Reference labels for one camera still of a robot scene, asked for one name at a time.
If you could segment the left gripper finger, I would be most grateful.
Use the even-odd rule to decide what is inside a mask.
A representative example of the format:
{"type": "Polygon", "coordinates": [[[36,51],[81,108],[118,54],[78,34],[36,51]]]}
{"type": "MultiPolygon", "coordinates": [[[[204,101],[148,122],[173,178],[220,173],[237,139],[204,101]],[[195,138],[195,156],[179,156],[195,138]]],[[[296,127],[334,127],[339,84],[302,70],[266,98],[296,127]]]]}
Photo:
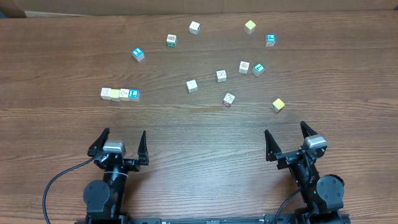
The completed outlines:
{"type": "Polygon", "coordinates": [[[88,148],[87,155],[89,157],[95,157],[95,155],[103,150],[105,142],[108,140],[109,128],[105,128],[97,140],[88,148]]]}
{"type": "Polygon", "coordinates": [[[141,136],[140,144],[137,150],[138,161],[140,165],[148,166],[149,165],[149,155],[147,150],[146,143],[146,131],[143,131],[141,136]]]}

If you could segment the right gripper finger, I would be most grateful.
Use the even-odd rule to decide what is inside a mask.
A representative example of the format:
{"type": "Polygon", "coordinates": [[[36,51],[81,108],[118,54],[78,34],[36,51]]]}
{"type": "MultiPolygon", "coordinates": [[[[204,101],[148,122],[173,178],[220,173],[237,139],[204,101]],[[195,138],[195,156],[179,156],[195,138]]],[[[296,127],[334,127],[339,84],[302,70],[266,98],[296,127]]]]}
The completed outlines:
{"type": "Polygon", "coordinates": [[[300,128],[304,139],[318,135],[318,133],[314,131],[305,121],[300,122],[300,128]]]}
{"type": "Polygon", "coordinates": [[[268,129],[264,131],[264,134],[266,139],[266,161],[276,161],[282,151],[268,129]]]}

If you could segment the red letter white block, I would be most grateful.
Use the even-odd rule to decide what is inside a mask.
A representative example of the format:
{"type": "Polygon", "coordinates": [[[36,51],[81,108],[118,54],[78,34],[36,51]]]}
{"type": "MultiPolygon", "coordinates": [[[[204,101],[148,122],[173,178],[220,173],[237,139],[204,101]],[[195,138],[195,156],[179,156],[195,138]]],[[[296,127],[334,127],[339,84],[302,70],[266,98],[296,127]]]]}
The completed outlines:
{"type": "Polygon", "coordinates": [[[100,96],[104,100],[110,100],[111,99],[111,89],[110,88],[102,88],[100,96]]]}

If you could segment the blue L block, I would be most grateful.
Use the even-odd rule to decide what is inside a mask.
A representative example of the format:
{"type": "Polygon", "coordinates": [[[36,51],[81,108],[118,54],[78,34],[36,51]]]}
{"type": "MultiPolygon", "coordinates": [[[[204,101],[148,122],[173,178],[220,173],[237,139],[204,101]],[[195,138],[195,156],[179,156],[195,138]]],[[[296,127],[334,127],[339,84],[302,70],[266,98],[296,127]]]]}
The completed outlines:
{"type": "Polygon", "coordinates": [[[130,101],[139,101],[140,92],[138,89],[129,89],[128,98],[130,101]]]}

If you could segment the white X letter block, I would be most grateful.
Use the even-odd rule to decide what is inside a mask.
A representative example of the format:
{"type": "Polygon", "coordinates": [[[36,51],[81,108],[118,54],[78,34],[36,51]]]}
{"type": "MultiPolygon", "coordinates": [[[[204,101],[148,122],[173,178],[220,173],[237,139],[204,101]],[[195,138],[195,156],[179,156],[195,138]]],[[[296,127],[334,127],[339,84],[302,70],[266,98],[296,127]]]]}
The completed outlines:
{"type": "Polygon", "coordinates": [[[129,101],[129,89],[125,88],[120,89],[119,99],[121,101],[129,101]]]}

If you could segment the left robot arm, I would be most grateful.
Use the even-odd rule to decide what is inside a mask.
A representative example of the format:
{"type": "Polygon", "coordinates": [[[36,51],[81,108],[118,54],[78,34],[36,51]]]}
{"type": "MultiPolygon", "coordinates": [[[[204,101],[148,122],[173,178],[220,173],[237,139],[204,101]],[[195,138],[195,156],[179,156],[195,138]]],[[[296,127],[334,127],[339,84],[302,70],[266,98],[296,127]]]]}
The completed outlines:
{"type": "Polygon", "coordinates": [[[139,172],[149,164],[149,155],[144,131],[137,150],[137,159],[124,157],[123,141],[108,139],[109,128],[88,148],[88,156],[95,165],[104,170],[101,180],[90,182],[84,189],[86,204],[85,223],[132,223],[128,213],[122,212],[124,193],[129,172],[139,172]]]}

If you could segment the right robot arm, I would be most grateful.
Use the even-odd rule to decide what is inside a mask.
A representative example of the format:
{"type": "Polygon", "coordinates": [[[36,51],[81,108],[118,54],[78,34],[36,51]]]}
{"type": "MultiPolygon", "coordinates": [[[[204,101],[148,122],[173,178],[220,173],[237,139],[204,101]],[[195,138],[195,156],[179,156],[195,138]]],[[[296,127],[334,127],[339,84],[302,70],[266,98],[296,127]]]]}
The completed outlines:
{"type": "Polygon", "coordinates": [[[334,174],[321,177],[315,167],[327,149],[326,139],[314,131],[306,122],[300,122],[303,144],[296,150],[283,153],[269,130],[264,131],[266,139],[266,160],[277,162],[279,170],[288,168],[298,189],[282,202],[274,215],[265,214],[265,223],[350,223],[348,214],[340,213],[343,208],[345,183],[334,174]],[[302,196],[304,207],[293,214],[282,215],[287,202],[297,194],[302,196]]]}

